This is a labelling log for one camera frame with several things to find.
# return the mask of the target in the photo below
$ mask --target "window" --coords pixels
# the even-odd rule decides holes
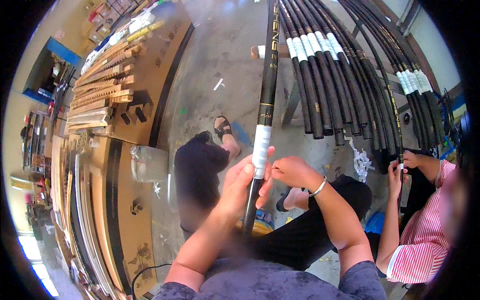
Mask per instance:
[[[38,249],[38,245],[36,244],[35,237],[32,236],[19,236],[18,240],[22,245],[22,248],[25,252],[25,256],[30,261],[41,261],[42,257],[40,256],[40,250]],[[59,295],[57,289],[53,285],[53,282],[48,277],[47,268],[45,268],[44,264],[32,264],[32,268],[35,271],[38,278],[42,281],[43,285],[47,289],[47,291],[52,295],[52,297],[56,297]]]

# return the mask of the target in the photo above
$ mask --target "bundle of fishing rods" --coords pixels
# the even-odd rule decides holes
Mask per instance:
[[[280,0],[280,18],[299,85],[305,133],[311,133],[314,139],[334,135],[336,144],[342,145],[343,129],[350,127],[352,135],[371,139],[375,150],[401,154],[402,135],[395,98],[382,62],[361,25],[360,31],[377,60],[387,93],[356,39],[320,0]],[[411,63],[386,29],[380,28],[368,27],[382,34],[374,35],[383,38],[380,44],[390,42],[382,45],[385,52],[397,54],[388,58],[395,58],[390,61],[398,71],[409,106],[413,107],[414,133],[420,147],[431,148],[440,142],[432,121],[435,112],[440,115],[433,105],[432,88],[418,65]]]

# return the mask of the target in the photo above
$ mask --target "sandal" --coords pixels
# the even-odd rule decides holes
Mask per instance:
[[[291,186],[289,186],[287,188],[287,191],[285,193],[282,193],[280,194],[280,196],[282,196],[282,198],[280,198],[280,200],[278,200],[278,202],[276,203],[276,209],[279,211],[279,212],[287,212],[288,209],[285,209],[283,207],[283,202],[285,201],[285,199],[287,198],[288,194],[290,193],[290,190],[292,189]]]
[[[224,134],[232,134],[232,126],[230,125],[230,122],[225,118],[224,116],[218,116],[215,118],[217,120],[218,118],[224,118],[225,121],[221,122],[218,128],[214,127],[214,131],[217,134],[217,136],[222,140]]]

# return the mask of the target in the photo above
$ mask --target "black fishing rod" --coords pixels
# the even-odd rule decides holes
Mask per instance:
[[[259,198],[258,192],[264,182],[270,135],[272,132],[273,108],[275,103],[276,74],[278,70],[278,37],[280,35],[280,7],[278,0],[268,2],[267,38],[265,43],[264,73],[262,92],[258,108],[257,128],[253,143],[252,165],[255,167],[253,181],[250,185],[245,212],[243,214],[242,232],[250,236],[255,221],[255,204]]]
[[[298,18],[297,14],[293,11],[293,8],[290,5],[290,3],[288,1],[280,0],[280,4],[282,6],[282,12],[285,14],[285,16],[287,16],[286,17],[287,23],[290,23],[293,25],[294,31],[291,34],[297,35],[297,41],[299,42],[299,45],[302,45],[305,49],[308,50],[306,54],[308,55],[310,65],[318,69],[318,63],[320,63],[320,67],[323,71],[322,72],[323,77],[320,78],[319,76],[318,85],[322,84],[322,81],[323,81],[323,83],[325,84],[324,91],[325,90],[327,91],[328,97],[329,97],[328,102],[327,102],[327,99],[324,99],[321,104],[324,107],[323,110],[325,111],[325,115],[329,112],[329,115],[331,117],[331,122],[333,124],[333,128],[332,128],[333,130],[331,131],[331,134],[335,135],[336,144],[343,145],[345,141],[344,141],[344,135],[343,135],[343,120],[341,115],[340,102],[337,99],[338,89],[336,89],[336,87],[334,87],[334,85],[332,84],[332,81],[329,80],[330,78],[332,78],[332,76],[326,72],[327,68],[324,67],[325,59],[324,57],[322,57],[322,55],[320,55],[321,52],[319,51],[319,45],[318,43],[315,44],[314,45],[315,51],[313,51],[312,45],[309,42],[309,39],[305,33],[304,26],[300,22],[300,19]]]
[[[367,42],[368,46],[372,50],[373,56],[377,60],[377,65],[378,65],[378,68],[380,69],[380,73],[382,73],[382,77],[385,81],[385,85],[387,87],[388,95],[390,96],[390,102],[391,102],[391,105],[392,105],[392,111],[395,115],[396,129],[397,129],[397,133],[398,133],[398,137],[399,137],[399,144],[398,144],[398,152],[397,153],[398,153],[398,167],[400,168],[401,188],[400,188],[400,194],[399,194],[398,200],[397,200],[397,205],[398,205],[398,209],[400,209],[400,203],[401,203],[401,199],[402,199],[403,169],[404,169],[404,165],[403,165],[403,141],[402,141],[402,128],[401,128],[401,125],[400,125],[400,118],[398,116],[398,109],[396,107],[395,97],[393,96],[392,87],[390,85],[390,80],[388,79],[387,73],[385,72],[385,68],[382,64],[382,61],[380,60],[380,57],[378,56],[378,53],[375,50],[375,47],[373,46],[372,42],[370,41],[370,38],[368,37],[367,33],[363,29],[362,24],[357,19],[355,19],[355,17],[353,16],[353,13],[348,8],[345,7],[345,10],[347,11],[350,18],[352,18],[352,20],[355,22],[355,25],[357,25],[361,34],[365,38],[365,41]]]
[[[321,1],[311,1],[311,3],[322,15],[329,14],[331,17],[335,16]],[[368,60],[368,57],[363,51],[357,51],[357,53],[360,56],[360,64],[364,72],[368,75],[367,77],[369,78],[370,88],[376,99],[376,101],[373,101],[371,103],[371,108],[373,108],[373,110],[377,114],[377,118],[379,121],[377,126],[380,125],[380,128],[382,130],[379,134],[379,138],[382,144],[381,148],[388,148],[390,153],[394,153],[396,150],[396,131],[393,131],[392,123],[388,121],[389,109],[387,109],[386,103],[389,100],[386,98],[386,94],[380,89],[380,82],[377,78],[376,71],[373,68],[372,63]]]
[[[286,26],[286,21],[283,18],[282,14],[280,14],[280,24],[282,25],[283,34],[285,36],[288,47],[288,52],[290,54],[290,58],[292,59],[293,75],[295,76],[295,79],[297,80],[297,83],[299,85],[300,103],[302,108],[301,111],[303,116],[303,126],[305,128],[305,133],[313,133],[311,125],[312,117],[310,116],[308,108],[307,92],[305,90],[305,84],[303,82],[303,76],[300,70],[299,58],[297,52],[295,51],[295,47],[293,47],[293,41],[290,36],[290,32],[288,31],[288,28]]]
[[[432,119],[434,139],[437,144],[443,143],[443,137],[445,136],[443,130],[443,119],[438,109],[438,103],[436,101],[435,95],[433,94],[432,86],[427,78],[427,76],[421,70],[419,66],[418,59],[411,49],[409,43],[405,40],[403,35],[400,34],[398,29],[390,22],[387,22],[383,14],[378,11],[378,9],[369,3],[368,1],[360,1],[359,4],[364,8],[365,12],[369,13],[369,16],[372,19],[375,19],[379,24],[379,29],[385,32],[385,34],[390,38],[393,45],[403,53],[405,58],[410,64],[410,68],[407,68],[405,72],[410,76],[410,81],[415,81],[419,88],[419,93],[423,95],[426,105],[429,109],[430,117]]]
[[[286,4],[282,0],[280,0],[281,15],[285,19],[286,26],[289,30],[290,35],[293,37],[293,46],[297,51],[297,54],[298,52],[300,52],[302,55],[302,62],[300,63],[300,67],[304,69],[304,72],[302,73],[304,74],[305,83],[310,84],[311,82],[311,98],[315,99],[314,101],[309,102],[309,104],[312,103],[312,105],[309,106],[309,109],[311,115],[314,116],[314,119],[312,119],[312,128],[316,130],[317,138],[323,138],[324,135],[332,135],[333,128],[328,108],[322,105],[322,103],[326,101],[322,79],[320,77],[316,61],[312,57],[312,48],[304,47],[299,37],[302,32],[298,32],[298,28],[296,27],[296,25],[294,25],[297,21],[296,16],[291,14],[291,12],[287,11],[285,5]]]
[[[399,77],[400,81],[403,77],[403,80],[407,85],[408,92],[405,92],[405,94],[407,100],[409,100],[409,106],[412,110],[412,114],[414,115],[414,120],[417,119],[419,123],[419,133],[423,140],[423,142],[420,143],[421,147],[432,148],[434,144],[440,144],[442,142],[440,136],[444,135],[444,133],[441,133],[441,129],[439,129],[442,124],[442,118],[438,110],[436,99],[428,87],[430,85],[428,80],[427,84],[425,85],[424,80],[422,80],[423,76],[421,76],[421,73],[415,66],[416,57],[408,57],[408,55],[405,55],[404,49],[408,47],[400,46],[405,45],[405,41],[401,43],[397,42],[396,39],[388,32],[388,30],[385,29],[385,27],[382,26],[382,23],[368,8],[357,1],[350,1],[350,3],[352,6],[357,8],[358,13],[360,14],[359,17],[362,17],[367,22],[373,22],[373,27],[381,35],[383,35],[384,43],[388,45],[391,48],[391,51],[402,60],[401,64],[397,63],[401,75],[399,76],[397,73],[397,76]]]
[[[383,135],[382,122],[378,116],[376,105],[374,104],[375,98],[373,96],[372,90],[370,89],[369,79],[367,78],[367,74],[363,71],[357,52],[353,49],[357,49],[359,51],[359,54],[361,55],[361,48],[359,44],[353,38],[350,31],[345,28],[343,23],[341,23],[334,14],[327,10],[328,15],[325,15],[319,5],[317,3],[313,3],[311,0],[304,0],[304,2],[307,5],[309,11],[315,17],[315,19],[321,19],[319,13],[322,13],[328,21],[330,21],[331,18],[332,22],[335,23],[335,26],[338,26],[339,28],[337,31],[341,32],[345,36],[344,51],[347,54],[351,65],[353,66],[353,70],[355,70],[354,75],[357,77],[357,82],[359,83],[361,94],[363,95],[363,99],[365,100],[364,106],[361,106],[358,111],[359,114],[365,112],[369,122],[369,124],[367,124],[363,130],[363,137],[372,140],[373,148],[375,150],[380,150],[386,147]]]
[[[301,24],[302,28],[305,31],[305,34],[303,36],[301,36],[302,42],[304,43],[305,47],[309,47],[310,45],[312,46],[312,48],[314,49],[314,52],[315,52],[315,57],[317,57],[317,58],[319,57],[318,61],[320,63],[322,63],[323,60],[324,60],[324,55],[322,53],[322,49],[320,47],[320,44],[318,43],[317,35],[320,34],[320,36],[322,38],[323,38],[323,36],[321,35],[322,33],[319,32],[319,30],[318,30],[317,21],[310,14],[310,12],[303,6],[302,3],[298,3],[295,0],[289,0],[289,2],[291,4],[291,7],[293,8],[294,12],[298,16],[298,19],[300,20],[300,24]],[[343,70],[344,72],[346,72],[346,70],[349,70],[348,62],[347,62],[345,56],[343,55],[343,53],[341,53],[341,47],[339,47],[339,45],[338,45],[338,47],[335,47],[335,45],[331,45],[331,44],[327,44],[327,45],[329,45],[328,48],[329,48],[330,53],[332,53],[332,52],[335,53],[335,52],[337,52],[336,51],[337,49],[340,49],[340,54],[342,54],[342,57],[340,58],[339,66],[341,68],[338,68],[338,70]],[[343,103],[342,104],[343,109],[340,111],[340,114],[341,115],[343,114],[342,115],[342,121],[344,121],[345,124],[351,124],[352,134],[360,135],[360,133],[361,133],[360,125],[359,125],[359,122],[358,122],[357,114],[355,112],[355,107],[353,105],[353,99],[350,95],[349,84],[347,83],[346,78],[345,78],[342,71],[338,72],[338,74],[339,74],[339,78],[340,78],[340,81],[342,83],[343,90],[345,92],[346,100],[347,100],[347,103],[346,103],[347,106],[345,107],[345,103]]]
[[[359,10],[356,6],[357,3],[352,1],[342,0],[341,4],[344,8],[351,9],[353,13],[355,13],[362,22],[368,27],[370,32],[379,42],[379,45],[384,50],[384,53],[388,57],[389,61],[394,68],[394,72],[396,72],[397,76],[399,77],[400,84],[405,83],[406,86],[402,86],[404,88],[404,93],[409,103],[409,106],[412,108],[412,115],[414,119],[414,128],[416,128],[417,136],[419,137],[419,145],[423,145],[422,142],[425,142],[425,145],[430,143],[429,134],[427,128],[431,128],[429,126],[428,120],[426,120],[425,112],[427,111],[426,107],[422,107],[422,102],[420,101],[420,95],[415,93],[413,87],[410,85],[410,81],[408,80],[407,74],[404,72],[404,68],[406,67],[406,60],[403,58],[396,49],[391,47],[388,43],[386,37],[378,30],[378,25],[373,23],[363,11]]]
[[[297,3],[300,5],[302,11],[304,12],[305,16],[308,18],[309,22],[313,24],[312,29],[315,31],[315,35],[323,36],[323,33],[320,32],[319,30],[319,22],[321,22],[322,18],[320,17],[319,13],[315,10],[315,8],[312,6],[312,4],[308,0],[303,0],[303,1],[299,0]],[[358,118],[358,123],[359,123],[358,125],[361,131],[361,134],[363,134],[364,138],[367,138],[367,136],[365,135],[365,132],[371,130],[371,127],[368,126],[369,120],[368,120],[367,111],[365,108],[365,103],[362,97],[362,95],[364,95],[362,93],[362,91],[364,90],[363,80],[358,80],[359,77],[356,69],[356,64],[355,62],[350,61],[352,60],[352,57],[348,48],[346,47],[347,43],[345,42],[343,35],[338,31],[336,31],[335,28],[332,28],[332,30],[334,31],[335,34],[333,35],[333,37],[329,37],[329,38],[334,40],[333,44],[335,45],[338,44],[338,46],[340,46],[340,49],[339,47],[334,47],[334,48],[336,49],[337,56],[339,57],[342,70],[346,74],[346,80],[348,83],[348,87],[350,88],[350,93],[353,100],[353,106],[354,106],[353,113],[355,113],[356,114],[355,117]],[[340,41],[342,43],[339,43],[337,41],[336,36],[340,38]]]

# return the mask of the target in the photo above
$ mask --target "silver bracelet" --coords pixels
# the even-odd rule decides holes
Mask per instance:
[[[327,176],[324,176],[324,181],[322,182],[322,184],[318,187],[318,189],[315,192],[308,194],[308,196],[314,197],[316,194],[320,193],[324,189],[324,186],[326,183],[327,183]]]

